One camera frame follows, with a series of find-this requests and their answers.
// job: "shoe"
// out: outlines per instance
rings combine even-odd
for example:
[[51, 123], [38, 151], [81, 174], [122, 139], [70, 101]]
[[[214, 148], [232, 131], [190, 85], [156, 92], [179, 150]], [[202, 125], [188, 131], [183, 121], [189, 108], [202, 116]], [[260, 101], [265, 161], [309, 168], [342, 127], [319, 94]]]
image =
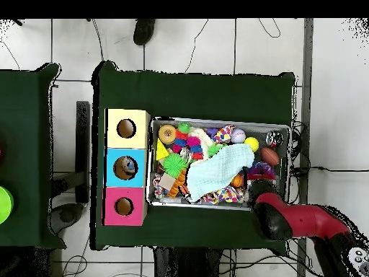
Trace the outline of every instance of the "shoe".
[[155, 19], [137, 19], [133, 41], [136, 45], [145, 45], [154, 33]]

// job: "green surface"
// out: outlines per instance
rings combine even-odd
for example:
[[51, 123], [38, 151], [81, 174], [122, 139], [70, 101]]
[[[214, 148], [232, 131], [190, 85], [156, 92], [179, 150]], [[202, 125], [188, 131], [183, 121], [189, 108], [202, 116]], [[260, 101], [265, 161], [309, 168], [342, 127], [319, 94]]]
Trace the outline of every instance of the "green surface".
[[63, 247], [48, 229], [50, 200], [49, 88], [59, 65], [0, 71], [0, 186], [14, 198], [0, 224], [0, 246]]
[[[293, 74], [211, 76], [121, 72], [108, 61], [95, 71], [94, 119], [98, 116], [98, 156], [92, 182], [102, 198], [104, 109], [146, 110], [151, 116], [276, 123], [290, 126]], [[284, 242], [268, 242], [255, 232], [248, 211], [149, 206], [141, 227], [101, 225], [96, 208], [96, 245], [156, 245], [269, 248], [285, 253]]]

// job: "green table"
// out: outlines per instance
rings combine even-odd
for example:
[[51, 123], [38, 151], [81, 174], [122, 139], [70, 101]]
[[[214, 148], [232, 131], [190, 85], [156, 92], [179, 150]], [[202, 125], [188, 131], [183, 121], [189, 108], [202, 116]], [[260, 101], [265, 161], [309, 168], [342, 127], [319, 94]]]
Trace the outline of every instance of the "green table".
[[295, 78], [280, 76], [121, 72], [111, 61], [96, 68], [92, 139], [92, 242], [104, 245], [269, 248], [285, 254], [284, 242], [259, 237], [248, 211], [149, 206], [141, 227], [101, 225], [104, 109], [146, 110], [151, 116], [276, 123], [290, 126]]
[[0, 71], [0, 185], [14, 198], [0, 246], [64, 247], [48, 228], [51, 200], [50, 84], [59, 65]]

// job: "round hole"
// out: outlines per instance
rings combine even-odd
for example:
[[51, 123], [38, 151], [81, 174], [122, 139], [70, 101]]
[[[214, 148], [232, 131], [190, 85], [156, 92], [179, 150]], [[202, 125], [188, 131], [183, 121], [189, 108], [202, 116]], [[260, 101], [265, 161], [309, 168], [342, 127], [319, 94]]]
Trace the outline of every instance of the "round hole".
[[115, 211], [121, 216], [129, 216], [133, 211], [133, 203], [129, 198], [120, 198], [115, 202]]
[[132, 138], [135, 135], [135, 123], [131, 119], [123, 119], [117, 125], [117, 133], [122, 138]]
[[123, 156], [115, 161], [113, 171], [121, 180], [132, 180], [138, 171], [138, 165], [132, 157]]

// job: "gray bin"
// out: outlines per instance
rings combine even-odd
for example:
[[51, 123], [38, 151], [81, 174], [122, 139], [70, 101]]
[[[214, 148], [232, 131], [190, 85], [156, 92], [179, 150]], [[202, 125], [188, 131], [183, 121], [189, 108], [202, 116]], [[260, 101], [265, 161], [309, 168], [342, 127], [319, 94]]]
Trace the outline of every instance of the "gray bin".
[[233, 209], [233, 210], [249, 210], [247, 203], [227, 203], [220, 202], [217, 205], [200, 201], [198, 203], [189, 203], [179, 192], [176, 198], [164, 197], [162, 199], [155, 198], [153, 179], [156, 173], [156, 142], [158, 131], [164, 124], [171, 124], [178, 127], [179, 123], [188, 122], [194, 128], [222, 128], [229, 124], [234, 124], [236, 128], [244, 130], [246, 137], [255, 137], [259, 141], [259, 149], [255, 152], [255, 160], [261, 162], [260, 149], [267, 146], [267, 133], [270, 131], [279, 131], [283, 135], [283, 143], [276, 148], [276, 152], [280, 157], [280, 164], [274, 167], [276, 176], [276, 186], [280, 195], [287, 200], [288, 186], [290, 180], [290, 152], [292, 149], [292, 133], [289, 126], [261, 124], [261, 123], [243, 123], [217, 120], [199, 120], [173, 118], [173, 120], [161, 120], [161, 118], [152, 118], [150, 123], [151, 145], [148, 148], [148, 166], [147, 166], [147, 183], [146, 183], [146, 200], [155, 206], [176, 206], [176, 207], [193, 207], [193, 208], [216, 208], [216, 209]]

